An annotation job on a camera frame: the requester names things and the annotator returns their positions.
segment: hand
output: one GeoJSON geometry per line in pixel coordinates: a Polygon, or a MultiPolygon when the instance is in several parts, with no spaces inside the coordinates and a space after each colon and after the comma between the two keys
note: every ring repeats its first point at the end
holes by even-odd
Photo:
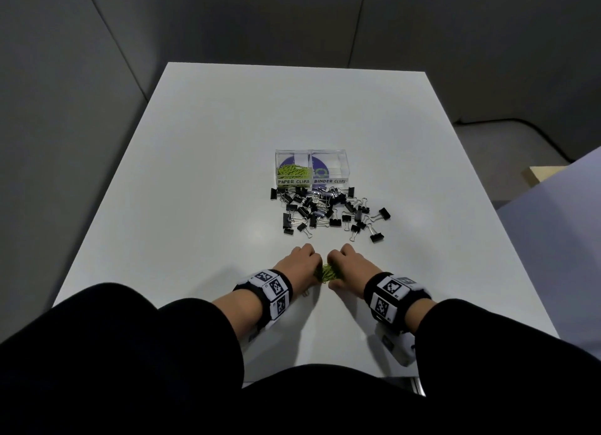
{"type": "Polygon", "coordinates": [[[288,277],[292,285],[293,298],[296,299],[309,287],[319,285],[319,280],[313,274],[321,264],[321,255],[315,253],[313,245],[304,244],[302,248],[295,247],[287,257],[274,266],[274,269],[288,277]]]}
{"type": "Polygon", "coordinates": [[[371,261],[357,253],[350,244],[344,244],[340,251],[332,250],[327,254],[328,264],[334,265],[342,274],[342,280],[330,281],[330,289],[346,289],[363,299],[367,282],[382,270],[371,261]]]}

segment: black sleeve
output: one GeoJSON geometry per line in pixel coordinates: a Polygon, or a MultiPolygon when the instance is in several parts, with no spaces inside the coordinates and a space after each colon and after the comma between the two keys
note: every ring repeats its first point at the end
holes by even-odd
{"type": "Polygon", "coordinates": [[[157,310],[128,287],[101,284],[0,345],[0,395],[10,396],[0,412],[18,431],[82,419],[156,428],[198,411],[200,400],[207,410],[231,398],[243,378],[234,330],[212,303],[183,299],[157,310]]]}
{"type": "Polygon", "coordinates": [[[535,402],[561,412],[601,386],[601,362],[592,355],[463,300],[428,312],[415,351],[427,398],[447,406],[500,411],[500,403],[513,411],[535,402]]]}

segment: person's left hand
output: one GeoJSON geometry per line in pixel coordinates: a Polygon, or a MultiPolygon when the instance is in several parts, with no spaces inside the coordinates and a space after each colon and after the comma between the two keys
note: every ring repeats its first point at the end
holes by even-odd
{"type": "Polygon", "coordinates": [[[302,248],[295,247],[287,257],[274,266],[274,269],[288,277],[292,285],[293,298],[296,299],[309,287],[320,284],[313,274],[321,265],[321,255],[315,253],[313,245],[304,244],[302,248]]]}

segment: person's right hand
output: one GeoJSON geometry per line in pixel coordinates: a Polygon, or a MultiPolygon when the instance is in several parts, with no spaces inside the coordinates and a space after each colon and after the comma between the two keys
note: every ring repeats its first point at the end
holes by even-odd
{"type": "Polygon", "coordinates": [[[331,280],[328,287],[346,289],[361,299],[367,282],[374,275],[382,272],[377,265],[357,253],[350,244],[344,244],[340,251],[329,252],[327,262],[342,274],[342,280],[331,280]]]}

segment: black clothing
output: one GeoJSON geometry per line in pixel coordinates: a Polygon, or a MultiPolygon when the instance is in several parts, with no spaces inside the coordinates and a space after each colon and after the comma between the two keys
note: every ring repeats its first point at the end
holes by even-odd
{"type": "Polygon", "coordinates": [[[400,424],[399,414],[417,420],[449,410],[463,419],[533,417],[545,408],[557,418],[597,400],[601,363],[593,356],[462,300],[430,310],[415,346],[425,398],[332,365],[294,367],[241,389],[239,343],[212,303],[182,299],[157,310],[130,288],[101,284],[0,345],[0,421],[31,432],[189,428],[222,415],[247,424],[269,407],[287,427],[317,406],[320,417],[337,407],[359,419],[392,410],[400,424]]]}

